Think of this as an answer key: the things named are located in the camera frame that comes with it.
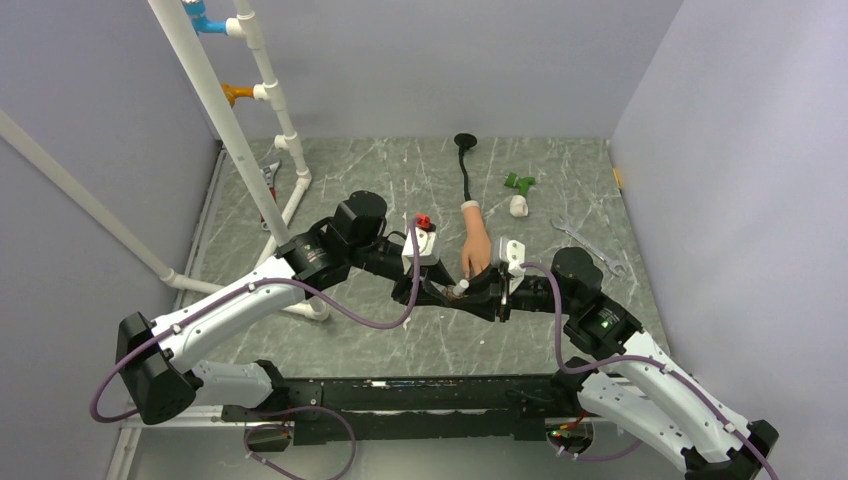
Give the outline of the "glitter nail polish bottle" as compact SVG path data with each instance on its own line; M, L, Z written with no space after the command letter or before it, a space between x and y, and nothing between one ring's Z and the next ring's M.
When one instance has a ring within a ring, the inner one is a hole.
M466 296L466 292L470 286L468 279L461 279L455 285L445 289L445 296L449 301L456 301Z

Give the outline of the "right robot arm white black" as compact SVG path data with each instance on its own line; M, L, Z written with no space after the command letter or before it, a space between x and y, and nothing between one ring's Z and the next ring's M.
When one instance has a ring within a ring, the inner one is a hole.
M560 413L582 408L615 423L687 479L776 478L768 456L777 430L709 394L602 292L602 280L588 252L565 247L549 267L501 260L446 292L451 306L489 320L504 321L512 310L553 314L559 371L550 392Z

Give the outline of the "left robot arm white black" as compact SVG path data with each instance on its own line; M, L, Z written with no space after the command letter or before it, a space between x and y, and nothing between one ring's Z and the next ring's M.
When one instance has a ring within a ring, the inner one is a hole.
M440 305L455 280L442 264L436 230L416 216L397 244L385 233L386 201L356 191L333 215L276 249L253 271L183 310L147 319L139 312L119 324L115 375L147 425L167 422L199 405L236 405L272 420L287 406L287 387L269 361L209 362L205 355L270 314L319 299L374 329L400 326L415 306ZM353 269L393 283L391 297L404 305L400 318L378 323L326 295Z

